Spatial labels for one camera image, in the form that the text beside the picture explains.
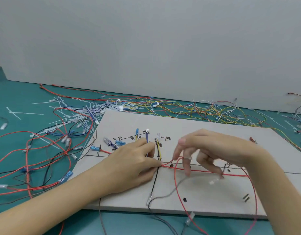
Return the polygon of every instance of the board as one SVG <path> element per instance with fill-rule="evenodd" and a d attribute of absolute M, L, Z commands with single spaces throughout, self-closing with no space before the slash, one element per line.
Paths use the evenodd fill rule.
<path fill-rule="evenodd" d="M 97 131 L 97 139 L 94 146 L 102 146 L 103 150 L 111 152 L 113 147 L 107 146 L 104 137 L 111 141 L 121 140 L 126 143 L 135 141 L 136 129 L 139 129 L 139 137 L 145 137 L 145 131 L 149 129 L 148 141 L 155 141 L 160 134 L 160 152 L 163 162 L 172 159 L 172 153 L 177 141 L 182 136 L 205 128 L 219 133 L 237 136 L 249 140 L 252 137 L 266 149 L 283 169 L 287 177 L 301 193 L 301 153 L 286 142 L 281 136 L 269 128 L 250 126 L 228 125 L 220 123 L 200 122 L 169 117 L 158 117 L 126 112 L 106 111 Z M 108 154 L 89 151 L 87 156 L 79 160 L 73 170 L 73 176 L 79 175 L 85 170 L 101 162 Z M 193 155 L 192 170 L 203 170 Z M 215 165 L 224 167 L 225 161 L 216 160 Z M 154 185 L 152 198 L 166 196 L 175 189 L 174 170 L 175 162 L 168 164 L 171 168 L 159 168 L 158 178 Z M 182 168 L 181 161 L 177 168 Z M 245 175 L 241 168 L 231 165 L 226 174 Z M 179 183 L 178 191 L 185 208 L 197 215 L 222 216 L 222 217 L 254 217 L 255 196 L 250 180 L 247 177 L 224 176 L 211 185 L 210 182 L 218 178 L 218 175 L 205 172 L 191 173 L 186 177 L 182 170 L 176 170 L 176 182 Z M 108 195 L 101 200 L 101 208 L 104 210 L 148 212 L 146 202 L 151 193 L 155 177 L 152 181 L 119 194 Z M 247 202 L 243 197 L 249 194 Z M 90 203 L 87 209 L 98 209 L 98 201 Z M 180 200 L 173 192 L 169 197 L 155 199 L 150 208 L 157 213 L 184 214 Z M 258 199 L 258 218 L 266 218 L 266 213 Z"/>

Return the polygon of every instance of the fingernail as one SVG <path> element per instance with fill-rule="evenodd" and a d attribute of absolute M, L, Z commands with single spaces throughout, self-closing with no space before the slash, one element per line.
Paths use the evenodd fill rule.
<path fill-rule="evenodd" d="M 183 145 L 185 143 L 185 141 L 186 141 L 185 138 L 180 138 L 178 140 L 178 143 L 181 144 L 181 145 Z"/>

